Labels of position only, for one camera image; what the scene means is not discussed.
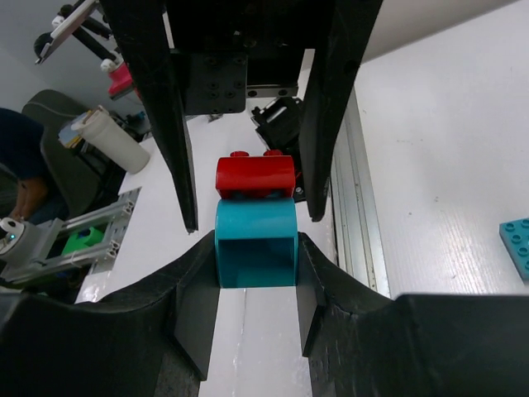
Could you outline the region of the teal oval lego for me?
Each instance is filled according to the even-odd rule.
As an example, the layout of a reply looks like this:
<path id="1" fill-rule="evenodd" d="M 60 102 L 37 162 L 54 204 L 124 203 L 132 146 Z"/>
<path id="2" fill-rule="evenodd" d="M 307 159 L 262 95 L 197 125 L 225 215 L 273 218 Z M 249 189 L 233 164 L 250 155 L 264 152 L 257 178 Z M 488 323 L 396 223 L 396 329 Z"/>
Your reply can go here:
<path id="1" fill-rule="evenodd" d="M 220 200 L 215 249 L 223 289 L 295 286 L 298 223 L 294 200 Z"/>

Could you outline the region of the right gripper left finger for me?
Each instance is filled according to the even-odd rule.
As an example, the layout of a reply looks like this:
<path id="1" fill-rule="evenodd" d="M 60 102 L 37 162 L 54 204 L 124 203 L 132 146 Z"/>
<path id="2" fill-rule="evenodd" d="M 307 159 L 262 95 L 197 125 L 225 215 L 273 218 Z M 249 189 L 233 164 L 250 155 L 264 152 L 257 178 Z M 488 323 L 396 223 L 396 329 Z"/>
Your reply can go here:
<path id="1" fill-rule="evenodd" d="M 96 303 L 1 297 L 4 396 L 196 396 L 219 301 L 215 236 Z"/>

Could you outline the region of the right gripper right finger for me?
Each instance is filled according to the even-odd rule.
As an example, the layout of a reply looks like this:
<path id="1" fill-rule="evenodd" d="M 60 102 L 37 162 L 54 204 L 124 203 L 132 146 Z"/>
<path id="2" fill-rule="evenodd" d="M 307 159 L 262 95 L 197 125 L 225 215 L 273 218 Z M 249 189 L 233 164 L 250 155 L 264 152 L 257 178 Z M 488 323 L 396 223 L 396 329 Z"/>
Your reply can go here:
<path id="1" fill-rule="evenodd" d="M 524 295 L 389 299 L 298 237 L 301 349 L 315 396 L 525 396 Z"/>

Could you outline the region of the red half-round lego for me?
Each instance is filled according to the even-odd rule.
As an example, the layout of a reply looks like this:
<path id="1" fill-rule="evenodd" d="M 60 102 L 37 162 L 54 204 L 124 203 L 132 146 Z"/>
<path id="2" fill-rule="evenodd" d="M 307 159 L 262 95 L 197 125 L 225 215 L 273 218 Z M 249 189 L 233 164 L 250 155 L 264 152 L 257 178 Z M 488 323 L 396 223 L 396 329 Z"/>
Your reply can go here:
<path id="1" fill-rule="evenodd" d="M 279 151 L 262 156 L 235 151 L 217 162 L 216 190 L 222 199 L 291 199 L 295 187 L 293 158 Z"/>

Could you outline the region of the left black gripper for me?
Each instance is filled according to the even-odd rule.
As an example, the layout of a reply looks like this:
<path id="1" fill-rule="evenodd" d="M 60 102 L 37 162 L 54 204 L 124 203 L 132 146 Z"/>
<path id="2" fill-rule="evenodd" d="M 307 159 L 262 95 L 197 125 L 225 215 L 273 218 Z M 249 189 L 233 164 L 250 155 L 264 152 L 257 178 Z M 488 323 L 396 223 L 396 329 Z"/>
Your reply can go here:
<path id="1" fill-rule="evenodd" d="M 297 96 L 303 57 L 315 49 L 298 142 L 309 216 L 322 220 L 336 139 L 380 1 L 109 0 L 101 6 L 188 232 L 198 230 L 198 201 L 185 116 L 239 113 L 251 98 Z"/>

